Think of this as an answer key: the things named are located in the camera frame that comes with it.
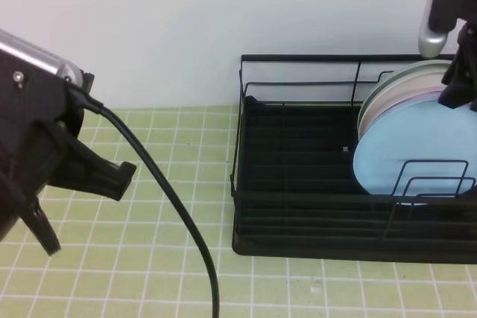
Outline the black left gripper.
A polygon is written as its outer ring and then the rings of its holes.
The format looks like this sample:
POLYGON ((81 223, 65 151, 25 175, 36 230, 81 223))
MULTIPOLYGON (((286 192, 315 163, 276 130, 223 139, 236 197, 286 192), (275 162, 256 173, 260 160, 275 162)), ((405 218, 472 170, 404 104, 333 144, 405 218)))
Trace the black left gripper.
POLYGON ((70 89, 61 77, 1 52, 1 235, 22 220, 49 256, 61 246, 38 198, 46 185, 120 201, 136 172, 80 142, 84 110, 70 89))

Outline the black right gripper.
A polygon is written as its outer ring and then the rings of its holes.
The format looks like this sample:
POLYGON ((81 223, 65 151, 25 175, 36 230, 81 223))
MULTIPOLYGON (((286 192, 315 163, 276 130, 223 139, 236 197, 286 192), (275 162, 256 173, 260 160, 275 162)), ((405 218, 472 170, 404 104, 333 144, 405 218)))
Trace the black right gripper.
POLYGON ((446 87, 438 102, 455 109, 465 104, 476 109, 476 0, 432 0, 429 30, 446 35, 464 22, 458 50, 441 81, 446 87))

